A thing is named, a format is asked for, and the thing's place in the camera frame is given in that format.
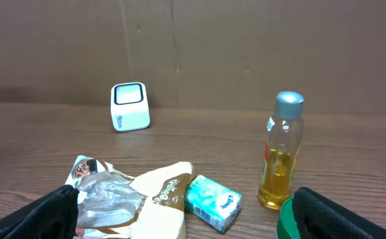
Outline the brown snack package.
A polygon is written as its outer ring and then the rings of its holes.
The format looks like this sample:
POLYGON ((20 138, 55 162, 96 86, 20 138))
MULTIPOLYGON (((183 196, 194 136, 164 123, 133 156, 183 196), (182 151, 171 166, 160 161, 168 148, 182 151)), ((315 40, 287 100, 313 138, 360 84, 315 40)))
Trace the brown snack package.
POLYGON ((187 161, 133 177, 79 155, 66 180, 79 192, 75 238, 186 238, 185 193, 194 176, 187 161))

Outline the yellow bottle with silver cap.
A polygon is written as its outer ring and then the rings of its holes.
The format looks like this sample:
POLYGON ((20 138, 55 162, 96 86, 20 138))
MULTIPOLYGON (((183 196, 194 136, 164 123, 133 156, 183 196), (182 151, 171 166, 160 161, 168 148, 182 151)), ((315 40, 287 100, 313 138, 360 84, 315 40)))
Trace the yellow bottle with silver cap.
POLYGON ((266 124, 268 137, 258 200, 262 206, 280 210, 291 197, 291 184, 302 144, 304 97, 292 91, 276 96, 275 109, 266 124))

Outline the teal white small packet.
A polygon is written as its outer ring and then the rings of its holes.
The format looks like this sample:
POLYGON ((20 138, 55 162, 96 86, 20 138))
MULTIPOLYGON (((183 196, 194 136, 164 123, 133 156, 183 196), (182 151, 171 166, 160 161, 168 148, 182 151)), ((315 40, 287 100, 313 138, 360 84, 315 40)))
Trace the teal white small packet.
POLYGON ((224 233, 242 207, 242 195, 197 175, 187 187, 185 209, 224 233))

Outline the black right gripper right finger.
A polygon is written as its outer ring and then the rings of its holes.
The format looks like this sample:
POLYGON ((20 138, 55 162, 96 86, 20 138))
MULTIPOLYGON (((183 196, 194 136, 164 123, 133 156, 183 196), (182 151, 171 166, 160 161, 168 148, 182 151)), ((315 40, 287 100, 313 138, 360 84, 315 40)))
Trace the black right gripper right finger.
POLYGON ((386 239, 383 227, 306 187, 294 193, 292 210, 301 238, 386 239))

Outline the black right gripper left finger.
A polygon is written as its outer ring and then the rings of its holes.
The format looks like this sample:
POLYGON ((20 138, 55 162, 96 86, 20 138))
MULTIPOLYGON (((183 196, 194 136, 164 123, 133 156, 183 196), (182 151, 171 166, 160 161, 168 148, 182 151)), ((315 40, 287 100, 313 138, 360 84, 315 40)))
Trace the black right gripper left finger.
POLYGON ((63 185, 0 219, 0 239, 72 239, 79 190, 63 185))

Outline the green lid white jar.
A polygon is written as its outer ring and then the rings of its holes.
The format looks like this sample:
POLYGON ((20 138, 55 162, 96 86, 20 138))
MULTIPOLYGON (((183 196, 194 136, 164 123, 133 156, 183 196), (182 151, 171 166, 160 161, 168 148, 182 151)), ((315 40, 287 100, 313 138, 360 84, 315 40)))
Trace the green lid white jar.
POLYGON ((292 208, 293 197, 286 200, 280 209, 276 225, 276 239, 300 239, 292 208))

